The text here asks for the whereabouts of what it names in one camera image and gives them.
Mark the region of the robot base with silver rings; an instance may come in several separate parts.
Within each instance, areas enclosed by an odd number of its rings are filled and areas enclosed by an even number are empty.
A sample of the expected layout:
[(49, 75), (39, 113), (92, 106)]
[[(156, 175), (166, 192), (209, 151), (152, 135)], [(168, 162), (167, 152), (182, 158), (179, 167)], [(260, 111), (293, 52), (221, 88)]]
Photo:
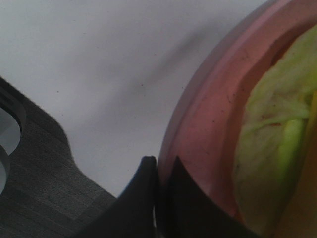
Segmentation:
[(10, 155), (18, 147), (26, 121), (23, 95), (0, 79), (0, 191), (3, 192), (10, 172)]

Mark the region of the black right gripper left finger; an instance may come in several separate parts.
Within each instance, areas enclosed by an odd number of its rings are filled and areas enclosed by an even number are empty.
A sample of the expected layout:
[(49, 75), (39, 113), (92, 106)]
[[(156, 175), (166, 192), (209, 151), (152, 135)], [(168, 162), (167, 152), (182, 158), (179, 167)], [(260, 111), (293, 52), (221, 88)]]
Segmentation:
[(145, 156), (115, 202), (76, 238), (155, 238), (154, 200), (157, 161)]

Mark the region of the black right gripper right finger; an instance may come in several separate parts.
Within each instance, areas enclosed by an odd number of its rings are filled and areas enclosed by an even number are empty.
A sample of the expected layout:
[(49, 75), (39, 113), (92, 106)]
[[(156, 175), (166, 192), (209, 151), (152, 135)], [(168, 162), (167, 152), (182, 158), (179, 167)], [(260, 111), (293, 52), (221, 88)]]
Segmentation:
[(164, 238), (255, 238), (215, 205), (177, 157), (166, 185), (158, 185), (156, 222)]

